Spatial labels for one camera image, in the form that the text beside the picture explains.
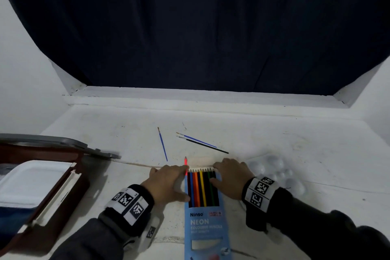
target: black paintbrush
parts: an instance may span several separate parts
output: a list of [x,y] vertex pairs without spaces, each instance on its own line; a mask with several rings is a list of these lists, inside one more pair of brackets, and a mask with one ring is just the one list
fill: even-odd
[[184,140],[187,140],[187,141],[190,141],[190,142],[192,142],[192,143],[198,144],[198,145],[202,145],[202,146],[205,146],[205,147],[208,147],[208,148],[211,148],[211,149],[218,150],[218,151],[221,151],[221,152],[223,152],[223,153],[229,154],[229,153],[226,152],[226,151],[223,151],[223,150],[221,150],[221,149],[214,148],[214,147],[211,147],[211,146],[202,144],[202,143],[195,142],[194,140],[190,140],[190,139],[187,139],[187,138],[184,138],[184,137],[180,137],[180,136],[177,136],[177,137],[178,137],[178,138],[181,138],[181,139],[184,139]]

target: dark curtain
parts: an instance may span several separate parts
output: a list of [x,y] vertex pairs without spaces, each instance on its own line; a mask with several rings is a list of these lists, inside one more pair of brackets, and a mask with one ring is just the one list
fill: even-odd
[[10,1],[95,86],[332,95],[390,54],[389,0]]

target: sleeve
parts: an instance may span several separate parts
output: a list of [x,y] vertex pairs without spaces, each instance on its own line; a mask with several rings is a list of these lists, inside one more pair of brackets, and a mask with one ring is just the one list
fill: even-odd
[[242,200],[248,227],[266,232],[266,223],[270,223],[311,259],[390,256],[390,242],[376,229],[356,227],[347,215],[336,210],[323,213],[267,177],[250,179],[243,188]]
[[98,218],[64,241],[50,259],[122,260],[123,247],[141,236],[153,206],[153,197],[144,187],[134,184],[122,189]]

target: dark sleeve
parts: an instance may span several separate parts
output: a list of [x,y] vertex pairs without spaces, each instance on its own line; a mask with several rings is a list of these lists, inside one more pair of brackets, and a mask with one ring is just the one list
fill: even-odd
[[266,231],[266,223],[288,236],[311,259],[389,259],[390,243],[379,231],[368,226],[356,227],[344,213],[323,213],[278,188],[270,199],[267,212],[245,200],[246,225]]
[[[98,218],[90,219],[83,227],[64,241],[51,256],[51,260],[122,260],[123,246],[133,242],[144,231],[154,205],[153,197],[140,185],[131,185],[139,195],[134,202],[128,204],[129,209],[119,213],[114,208],[108,207]],[[119,201],[124,192],[119,192],[114,201]],[[137,206],[140,199],[144,199],[148,206],[130,225],[124,216]]]

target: yellow pencil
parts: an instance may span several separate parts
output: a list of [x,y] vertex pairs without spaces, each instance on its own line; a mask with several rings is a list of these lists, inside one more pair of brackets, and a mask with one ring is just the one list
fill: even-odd
[[204,206],[207,207],[206,192],[204,192],[203,173],[202,173],[202,170],[200,170],[199,172],[200,172],[200,185],[202,186],[203,202],[204,202]]

